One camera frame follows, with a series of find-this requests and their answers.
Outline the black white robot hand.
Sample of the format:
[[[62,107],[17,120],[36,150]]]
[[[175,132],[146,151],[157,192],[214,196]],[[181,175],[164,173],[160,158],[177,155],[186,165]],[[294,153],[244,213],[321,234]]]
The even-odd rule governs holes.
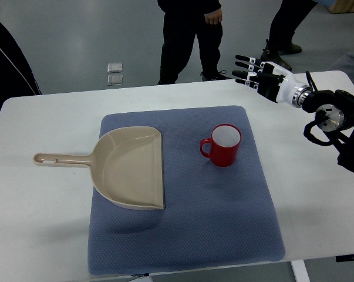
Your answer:
[[[302,96],[311,91],[311,88],[298,81],[291,71],[276,63],[263,62],[244,55],[236,55],[235,59],[235,64],[243,68],[232,71],[235,81],[255,89],[271,102],[285,102],[295,108],[301,108]]]

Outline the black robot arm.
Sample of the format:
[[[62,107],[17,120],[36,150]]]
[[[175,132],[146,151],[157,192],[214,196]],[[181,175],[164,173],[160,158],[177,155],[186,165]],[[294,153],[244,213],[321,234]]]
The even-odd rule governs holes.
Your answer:
[[[318,90],[306,72],[311,88],[298,98],[298,105],[314,120],[304,128],[304,136],[320,146],[334,146],[338,165],[354,173],[354,96],[345,90]]]

